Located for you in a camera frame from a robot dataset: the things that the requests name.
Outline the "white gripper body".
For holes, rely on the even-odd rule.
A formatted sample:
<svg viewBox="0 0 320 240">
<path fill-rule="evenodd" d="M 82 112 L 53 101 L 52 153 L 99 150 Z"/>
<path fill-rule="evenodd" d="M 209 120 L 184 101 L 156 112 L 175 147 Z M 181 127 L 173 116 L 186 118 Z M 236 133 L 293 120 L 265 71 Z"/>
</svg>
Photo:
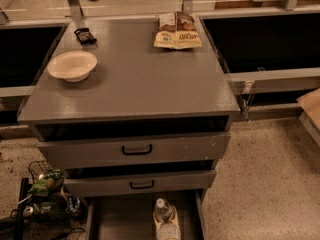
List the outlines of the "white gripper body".
<svg viewBox="0 0 320 240">
<path fill-rule="evenodd" d="M 181 240 L 180 228 L 172 223 L 163 224 L 156 233 L 157 240 Z"/>
</svg>

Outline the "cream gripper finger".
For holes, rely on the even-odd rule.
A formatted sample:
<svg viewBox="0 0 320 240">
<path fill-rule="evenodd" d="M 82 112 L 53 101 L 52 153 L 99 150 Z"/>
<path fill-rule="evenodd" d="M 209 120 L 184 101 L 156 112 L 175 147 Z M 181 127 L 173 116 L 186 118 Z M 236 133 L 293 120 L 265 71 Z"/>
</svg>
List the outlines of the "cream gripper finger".
<svg viewBox="0 0 320 240">
<path fill-rule="evenodd" d="M 174 205 L 172 205 L 171 208 L 172 208 L 172 214 L 170 217 L 170 221 L 172 224 L 179 226 L 179 217 L 178 217 L 177 209 Z"/>
<path fill-rule="evenodd" d="M 156 230 L 159 230 L 163 225 L 165 225 L 165 222 L 161 219 L 159 219 L 156 215 L 156 213 L 153 213 L 153 220 Z"/>
</svg>

